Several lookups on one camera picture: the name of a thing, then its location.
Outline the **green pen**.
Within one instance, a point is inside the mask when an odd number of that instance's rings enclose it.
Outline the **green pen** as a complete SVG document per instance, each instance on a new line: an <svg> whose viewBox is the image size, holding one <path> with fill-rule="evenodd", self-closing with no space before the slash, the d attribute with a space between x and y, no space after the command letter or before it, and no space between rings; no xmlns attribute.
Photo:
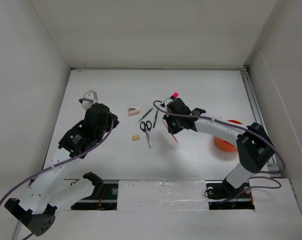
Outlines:
<svg viewBox="0 0 302 240"><path fill-rule="evenodd" d="M146 118L146 116L153 110L154 108L151 107L136 123L135 126L137 126L142 120L144 120L144 118Z"/></svg>

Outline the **black front mounting rail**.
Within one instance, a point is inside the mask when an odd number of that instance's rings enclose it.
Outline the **black front mounting rail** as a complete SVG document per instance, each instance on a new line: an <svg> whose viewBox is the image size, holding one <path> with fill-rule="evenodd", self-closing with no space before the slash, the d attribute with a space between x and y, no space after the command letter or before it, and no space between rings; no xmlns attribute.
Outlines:
<svg viewBox="0 0 302 240"><path fill-rule="evenodd" d="M251 194L243 193L224 202L214 200L217 181L191 180L114 180L101 191L71 206L77 211L162 211L202 212L207 210L254 210Z"/></svg>

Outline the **yellow eraser block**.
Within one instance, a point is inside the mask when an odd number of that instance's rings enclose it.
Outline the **yellow eraser block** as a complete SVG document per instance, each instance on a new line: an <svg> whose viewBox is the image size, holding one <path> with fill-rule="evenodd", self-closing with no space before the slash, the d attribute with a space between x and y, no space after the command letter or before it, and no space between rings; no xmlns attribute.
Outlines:
<svg viewBox="0 0 302 240"><path fill-rule="evenodd" d="M133 141L137 141L137 140L139 140L140 139L140 136L137 134L137 135L134 135L133 137L132 137L132 140Z"/></svg>

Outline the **orange round organizer container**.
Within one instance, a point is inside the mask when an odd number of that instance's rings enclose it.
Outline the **orange round organizer container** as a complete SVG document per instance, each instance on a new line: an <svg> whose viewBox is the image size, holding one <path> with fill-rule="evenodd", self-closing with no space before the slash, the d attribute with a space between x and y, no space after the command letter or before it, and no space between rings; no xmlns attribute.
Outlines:
<svg viewBox="0 0 302 240"><path fill-rule="evenodd" d="M229 141L226 141L225 139L219 138L217 136L214 137L214 143L217 148L219 148L221 151L226 152L226 153L236 153L238 151L237 148L237 139L238 137L236 136L234 139L234 144L230 143Z"/></svg>

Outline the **pink black highlighter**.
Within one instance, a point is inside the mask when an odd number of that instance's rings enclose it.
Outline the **pink black highlighter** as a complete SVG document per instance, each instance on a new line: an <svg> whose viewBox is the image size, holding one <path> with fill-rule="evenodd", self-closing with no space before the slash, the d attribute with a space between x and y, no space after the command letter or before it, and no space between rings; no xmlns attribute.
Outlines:
<svg viewBox="0 0 302 240"><path fill-rule="evenodd" d="M177 92L175 92L173 95L171 95L171 99L175 99L175 98L177 98L179 96L179 94L177 93Z"/></svg>

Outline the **dark pen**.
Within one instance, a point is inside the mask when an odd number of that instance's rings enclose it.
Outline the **dark pen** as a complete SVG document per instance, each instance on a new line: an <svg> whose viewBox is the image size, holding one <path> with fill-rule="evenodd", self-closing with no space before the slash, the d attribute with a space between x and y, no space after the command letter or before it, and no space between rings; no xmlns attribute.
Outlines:
<svg viewBox="0 0 302 240"><path fill-rule="evenodd" d="M156 126L156 122L157 122L157 118L158 118L158 110L156 110L155 112L155 116L154 116L154 120L153 120L153 124L152 124L152 128L155 128Z"/></svg>

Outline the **black handled scissors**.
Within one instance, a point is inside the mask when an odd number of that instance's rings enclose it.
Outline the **black handled scissors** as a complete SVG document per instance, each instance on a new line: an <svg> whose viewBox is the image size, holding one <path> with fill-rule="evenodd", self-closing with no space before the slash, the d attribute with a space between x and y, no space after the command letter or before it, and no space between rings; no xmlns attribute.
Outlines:
<svg viewBox="0 0 302 240"><path fill-rule="evenodd" d="M146 140L147 140L147 144L148 147L151 149L151 139L150 139L150 130L152 129L152 123L147 120L147 121L141 121L140 122L140 129L145 133L146 135Z"/></svg>

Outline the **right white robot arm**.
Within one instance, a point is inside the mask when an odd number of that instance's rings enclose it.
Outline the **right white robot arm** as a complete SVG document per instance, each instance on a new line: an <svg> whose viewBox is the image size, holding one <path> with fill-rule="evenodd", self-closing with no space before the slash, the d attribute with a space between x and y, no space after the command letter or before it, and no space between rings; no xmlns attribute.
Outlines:
<svg viewBox="0 0 302 240"><path fill-rule="evenodd" d="M239 162L217 186L210 187L210 199L231 199L245 189L245 183L259 173L275 154L275 148L264 128L254 122L244 127L230 121L217 119L204 109L190 109L180 98L163 101L168 132L175 135L182 130L209 134L237 148Z"/></svg>

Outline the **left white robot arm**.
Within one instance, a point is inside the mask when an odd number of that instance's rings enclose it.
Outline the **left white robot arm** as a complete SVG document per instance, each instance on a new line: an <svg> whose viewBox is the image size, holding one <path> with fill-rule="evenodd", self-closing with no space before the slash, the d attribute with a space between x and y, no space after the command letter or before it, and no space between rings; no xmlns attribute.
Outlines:
<svg viewBox="0 0 302 240"><path fill-rule="evenodd" d="M117 116L110 112L109 107L93 103L86 110L84 119L68 130L58 142L48 167L33 178L25 195L8 199L4 207L33 235L39 237L52 227L59 212L83 198L98 198L102 194L104 181L93 172L85 173L63 191L55 191L118 123Z"/></svg>

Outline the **pink white stapler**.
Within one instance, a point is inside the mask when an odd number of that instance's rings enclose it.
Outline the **pink white stapler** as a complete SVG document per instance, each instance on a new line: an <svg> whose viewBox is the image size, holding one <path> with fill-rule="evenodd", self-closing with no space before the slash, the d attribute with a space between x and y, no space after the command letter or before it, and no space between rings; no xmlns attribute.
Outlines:
<svg viewBox="0 0 302 240"><path fill-rule="evenodd" d="M141 109L138 106L132 106L128 108L128 116L135 116L140 113Z"/></svg>

